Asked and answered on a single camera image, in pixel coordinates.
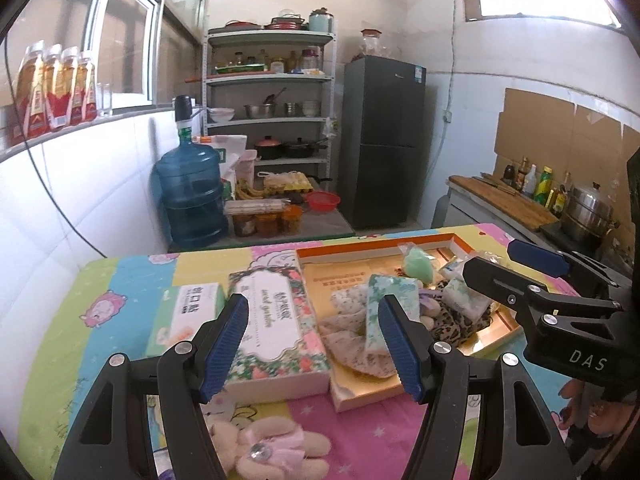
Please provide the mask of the person's right hand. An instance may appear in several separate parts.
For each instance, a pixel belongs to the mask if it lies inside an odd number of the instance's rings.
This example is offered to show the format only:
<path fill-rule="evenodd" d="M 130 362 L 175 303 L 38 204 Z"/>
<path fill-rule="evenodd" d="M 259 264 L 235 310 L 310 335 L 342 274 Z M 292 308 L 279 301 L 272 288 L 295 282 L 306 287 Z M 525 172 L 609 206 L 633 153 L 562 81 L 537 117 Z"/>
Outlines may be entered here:
<path fill-rule="evenodd" d="M 559 430 L 569 430 L 578 424 L 580 416 L 586 416 L 586 424 L 598 437 L 626 437 L 639 421 L 639 408 L 626 402 L 594 401 L 587 411 L 582 408 L 586 400 L 586 384 L 571 379 L 559 391 L 559 396 L 568 401 L 560 413 Z"/>

